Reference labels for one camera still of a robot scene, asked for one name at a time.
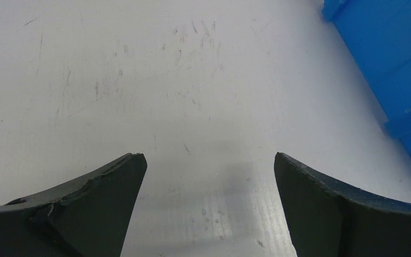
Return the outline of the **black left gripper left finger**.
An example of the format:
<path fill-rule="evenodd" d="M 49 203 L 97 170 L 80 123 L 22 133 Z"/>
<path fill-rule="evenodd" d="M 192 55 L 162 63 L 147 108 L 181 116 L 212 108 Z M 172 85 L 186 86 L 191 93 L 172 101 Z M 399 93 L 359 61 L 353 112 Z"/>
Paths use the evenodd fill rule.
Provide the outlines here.
<path fill-rule="evenodd" d="M 0 205 L 0 256 L 120 256 L 146 171 L 128 153 Z"/>

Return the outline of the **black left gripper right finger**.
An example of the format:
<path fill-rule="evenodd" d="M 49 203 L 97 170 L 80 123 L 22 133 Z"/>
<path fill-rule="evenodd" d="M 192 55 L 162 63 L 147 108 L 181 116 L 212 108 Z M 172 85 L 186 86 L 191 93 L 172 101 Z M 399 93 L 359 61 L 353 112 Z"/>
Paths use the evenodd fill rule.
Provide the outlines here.
<path fill-rule="evenodd" d="M 277 153 L 274 172 L 298 256 L 411 256 L 411 203 L 373 194 Z"/>

